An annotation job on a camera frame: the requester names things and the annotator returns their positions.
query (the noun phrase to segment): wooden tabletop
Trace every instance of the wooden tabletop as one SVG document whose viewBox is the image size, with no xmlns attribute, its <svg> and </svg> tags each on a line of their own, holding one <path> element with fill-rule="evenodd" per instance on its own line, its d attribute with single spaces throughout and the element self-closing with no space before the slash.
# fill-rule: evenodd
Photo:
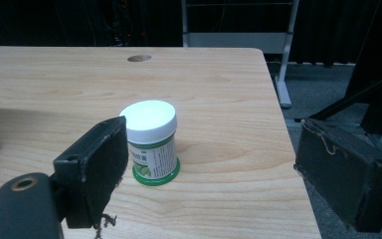
<svg viewBox="0 0 382 239">
<path fill-rule="evenodd" d="M 151 59 L 129 62 L 131 56 Z M 181 170 L 144 186 L 130 160 L 103 238 L 319 238 L 263 53 L 0 47 L 0 186 L 140 101 L 175 107 Z M 68 229 L 66 238 L 94 238 Z"/>
</svg>

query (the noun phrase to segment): floor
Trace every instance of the floor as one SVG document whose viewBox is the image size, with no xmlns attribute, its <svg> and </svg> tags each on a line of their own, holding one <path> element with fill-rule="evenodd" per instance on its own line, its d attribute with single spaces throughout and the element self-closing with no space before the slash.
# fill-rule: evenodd
<svg viewBox="0 0 382 239">
<path fill-rule="evenodd" d="M 279 70 L 279 65 L 269 63 L 269 68 L 271 73 L 275 74 Z M 297 151 L 301 128 L 294 119 L 307 118 L 343 98 L 353 68 L 353 65 L 333 67 L 311 64 L 288 65 L 286 85 L 292 107 L 283 110 L 283 114 L 295 151 Z M 359 123 L 365 110 L 365 105 L 355 104 L 329 118 L 328 121 L 341 125 L 349 132 L 362 138 L 365 135 Z M 305 183 L 305 186 L 322 238 L 382 238 L 382 231 L 381 233 L 357 233 L 351 227 L 343 224 L 308 182 Z"/>
</svg>

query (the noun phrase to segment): white lid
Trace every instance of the white lid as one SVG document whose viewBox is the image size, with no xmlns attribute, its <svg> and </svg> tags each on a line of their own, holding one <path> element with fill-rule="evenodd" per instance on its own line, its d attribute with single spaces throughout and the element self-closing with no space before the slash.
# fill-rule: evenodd
<svg viewBox="0 0 382 239">
<path fill-rule="evenodd" d="M 176 131 L 175 108 L 162 101 L 145 101 L 125 108 L 128 141 L 138 144 L 160 142 Z"/>
</svg>

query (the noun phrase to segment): plastic container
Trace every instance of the plastic container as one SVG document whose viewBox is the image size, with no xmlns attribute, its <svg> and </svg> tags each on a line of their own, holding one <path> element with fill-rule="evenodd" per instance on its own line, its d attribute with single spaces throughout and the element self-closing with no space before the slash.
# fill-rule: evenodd
<svg viewBox="0 0 382 239">
<path fill-rule="evenodd" d="M 172 180 L 180 168 L 174 139 L 177 128 L 175 108 L 162 101 L 145 101 L 125 108 L 120 116 L 126 117 L 135 179 L 149 186 Z"/>
</svg>

